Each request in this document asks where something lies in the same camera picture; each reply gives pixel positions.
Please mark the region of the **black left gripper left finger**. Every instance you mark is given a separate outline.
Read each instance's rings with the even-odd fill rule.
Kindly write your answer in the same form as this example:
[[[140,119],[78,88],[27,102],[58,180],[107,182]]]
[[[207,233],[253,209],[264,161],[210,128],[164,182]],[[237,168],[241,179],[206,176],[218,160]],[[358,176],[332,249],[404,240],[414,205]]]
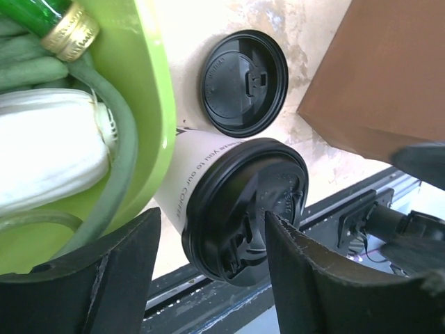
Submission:
[[[28,274],[1,276],[2,333],[139,333],[161,236],[161,210]]]

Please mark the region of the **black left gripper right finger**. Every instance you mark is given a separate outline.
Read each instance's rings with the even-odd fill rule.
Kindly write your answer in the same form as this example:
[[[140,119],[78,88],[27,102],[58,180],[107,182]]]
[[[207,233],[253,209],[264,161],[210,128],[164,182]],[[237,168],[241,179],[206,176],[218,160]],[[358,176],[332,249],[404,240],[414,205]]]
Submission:
[[[281,333],[443,333],[444,270],[411,278],[349,260],[265,214]]]

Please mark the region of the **white paper cup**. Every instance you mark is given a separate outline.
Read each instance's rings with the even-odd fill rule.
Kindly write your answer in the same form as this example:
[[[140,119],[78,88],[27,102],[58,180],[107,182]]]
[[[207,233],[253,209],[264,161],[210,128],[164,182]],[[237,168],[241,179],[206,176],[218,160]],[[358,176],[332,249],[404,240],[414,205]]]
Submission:
[[[186,211],[199,181],[219,158],[243,142],[222,134],[177,128],[172,160],[154,199],[180,235],[186,227]]]

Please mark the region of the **brown paper bag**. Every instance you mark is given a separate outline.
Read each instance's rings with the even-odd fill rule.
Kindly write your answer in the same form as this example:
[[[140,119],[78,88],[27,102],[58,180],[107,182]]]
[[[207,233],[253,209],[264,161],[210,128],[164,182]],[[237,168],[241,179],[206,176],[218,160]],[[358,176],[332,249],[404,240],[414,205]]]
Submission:
[[[444,2],[353,1],[298,114],[332,147],[389,161],[444,140]]]

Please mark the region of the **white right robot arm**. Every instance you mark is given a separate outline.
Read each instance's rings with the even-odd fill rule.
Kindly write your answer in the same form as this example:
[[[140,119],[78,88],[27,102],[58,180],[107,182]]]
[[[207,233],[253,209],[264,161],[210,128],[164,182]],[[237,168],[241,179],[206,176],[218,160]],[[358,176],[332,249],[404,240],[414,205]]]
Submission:
[[[385,201],[394,191],[372,191],[339,219],[337,246],[358,239],[370,262],[401,276],[444,268],[444,143],[409,145],[391,156],[399,170],[420,181],[412,204]]]

